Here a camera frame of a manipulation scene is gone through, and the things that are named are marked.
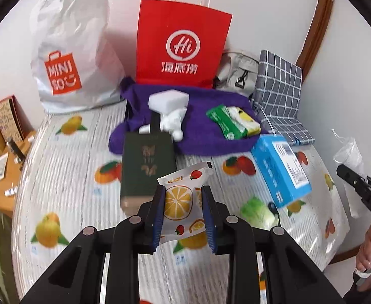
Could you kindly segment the fruit print sachet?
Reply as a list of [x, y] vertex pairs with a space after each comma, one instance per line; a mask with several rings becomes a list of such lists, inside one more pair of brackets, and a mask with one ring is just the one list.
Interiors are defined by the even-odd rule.
[[205, 233], [202, 187], [213, 173], [206, 161], [158, 179], [165, 188], [161, 244]]

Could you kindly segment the white green tissue pack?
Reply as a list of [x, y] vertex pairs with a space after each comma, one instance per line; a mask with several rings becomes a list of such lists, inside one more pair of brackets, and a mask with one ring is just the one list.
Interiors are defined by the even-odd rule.
[[240, 208], [240, 216], [252, 227], [269, 231], [279, 219], [261, 199], [252, 197]]

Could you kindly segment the clear plastic bag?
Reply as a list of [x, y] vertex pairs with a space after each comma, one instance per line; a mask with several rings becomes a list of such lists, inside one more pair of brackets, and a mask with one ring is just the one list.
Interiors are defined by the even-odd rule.
[[341, 137], [334, 129], [331, 129], [331, 132], [342, 144], [342, 147], [333, 156], [333, 160], [337, 165], [337, 175], [344, 181], [350, 214], [355, 219], [361, 218], [366, 215], [367, 208], [355, 191], [355, 183], [360, 177], [367, 180], [363, 158], [353, 137]]

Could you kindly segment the green snack packet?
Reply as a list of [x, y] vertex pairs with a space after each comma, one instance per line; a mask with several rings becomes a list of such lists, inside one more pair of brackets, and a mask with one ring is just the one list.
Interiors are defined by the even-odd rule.
[[223, 104], [208, 110], [206, 116], [219, 125], [227, 140], [239, 140], [247, 136], [247, 130], [231, 118], [228, 108]]

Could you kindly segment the yellow adidas pouch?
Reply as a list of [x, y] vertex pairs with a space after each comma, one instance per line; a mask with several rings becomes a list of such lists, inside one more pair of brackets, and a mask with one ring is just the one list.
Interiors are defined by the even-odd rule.
[[256, 120], [248, 115], [244, 110], [237, 108], [236, 119], [238, 123], [246, 130], [246, 135], [251, 137], [261, 133], [261, 126]]

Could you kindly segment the white work glove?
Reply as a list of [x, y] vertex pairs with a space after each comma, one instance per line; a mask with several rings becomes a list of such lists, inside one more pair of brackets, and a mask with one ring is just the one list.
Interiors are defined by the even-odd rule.
[[183, 140], [182, 122], [188, 103], [189, 94], [174, 89], [149, 96], [149, 109], [160, 115], [159, 130], [170, 133], [175, 142]]

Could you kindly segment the dark green box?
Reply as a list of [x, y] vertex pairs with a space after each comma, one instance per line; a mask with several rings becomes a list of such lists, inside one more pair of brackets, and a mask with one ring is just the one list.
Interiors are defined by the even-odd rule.
[[152, 200], [158, 179], [176, 171], [174, 143], [170, 134], [128, 132], [122, 156], [120, 206], [126, 216]]

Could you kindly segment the purple fleece blanket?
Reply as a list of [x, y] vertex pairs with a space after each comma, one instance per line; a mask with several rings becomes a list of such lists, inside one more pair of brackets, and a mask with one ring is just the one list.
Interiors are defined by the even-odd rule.
[[[122, 80], [121, 96], [130, 105], [132, 117], [113, 130], [108, 142], [110, 152], [120, 155], [123, 152], [125, 134], [127, 132], [137, 132], [141, 126], [150, 122], [149, 96], [171, 88], [167, 85], [136, 84], [130, 77]], [[253, 119], [258, 119], [254, 115], [251, 102], [245, 96], [238, 93], [192, 86], [174, 86], [173, 89], [189, 95], [187, 112], [182, 123], [183, 140], [174, 145], [177, 153], [182, 155], [221, 156], [249, 152], [258, 141], [258, 135], [238, 140], [227, 140], [219, 125], [206, 116], [208, 110], [225, 105], [239, 107]]]

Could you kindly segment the blue tissue box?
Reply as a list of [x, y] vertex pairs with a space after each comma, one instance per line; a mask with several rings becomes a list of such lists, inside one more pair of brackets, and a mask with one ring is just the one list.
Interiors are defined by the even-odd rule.
[[311, 193], [308, 177], [283, 136], [260, 135], [251, 153], [277, 208]]

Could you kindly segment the grey checked cloth bag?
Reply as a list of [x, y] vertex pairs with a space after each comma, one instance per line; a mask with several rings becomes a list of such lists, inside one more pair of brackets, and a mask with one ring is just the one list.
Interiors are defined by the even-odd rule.
[[311, 145], [315, 138], [297, 118], [303, 70], [263, 49], [253, 91], [253, 110], [262, 129], [283, 136], [291, 146]]

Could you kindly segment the grey canvas bag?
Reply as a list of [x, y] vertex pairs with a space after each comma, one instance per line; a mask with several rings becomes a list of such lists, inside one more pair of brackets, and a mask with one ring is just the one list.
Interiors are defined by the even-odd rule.
[[249, 97], [258, 78], [259, 58], [252, 53], [237, 49], [223, 51], [214, 78], [214, 88]]

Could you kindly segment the small patterned box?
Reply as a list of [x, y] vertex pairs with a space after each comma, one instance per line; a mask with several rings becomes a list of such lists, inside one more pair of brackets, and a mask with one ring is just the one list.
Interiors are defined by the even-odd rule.
[[0, 100], [0, 131], [5, 141], [9, 138], [15, 142], [24, 140], [23, 129], [17, 115], [15, 96]]

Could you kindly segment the red paper shopping bag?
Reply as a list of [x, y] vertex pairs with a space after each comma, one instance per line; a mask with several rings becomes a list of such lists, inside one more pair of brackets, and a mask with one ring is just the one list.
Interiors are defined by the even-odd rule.
[[209, 5], [141, 0], [136, 82], [212, 88], [231, 21]]

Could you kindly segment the white Miniso plastic bag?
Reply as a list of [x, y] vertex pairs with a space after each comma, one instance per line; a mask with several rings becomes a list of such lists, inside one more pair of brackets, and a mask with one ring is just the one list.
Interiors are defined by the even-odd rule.
[[123, 65], [106, 38], [108, 0], [40, 0], [31, 12], [31, 72], [44, 111], [120, 101]]

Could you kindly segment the brown wooden door frame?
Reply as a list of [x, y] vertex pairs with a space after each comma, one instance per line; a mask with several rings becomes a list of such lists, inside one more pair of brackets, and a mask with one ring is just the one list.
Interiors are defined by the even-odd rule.
[[313, 66], [318, 51], [320, 50], [328, 28], [333, 6], [334, 0], [317, 0], [308, 34], [306, 35], [303, 48], [296, 62], [296, 65], [302, 69], [302, 81], [305, 81]]

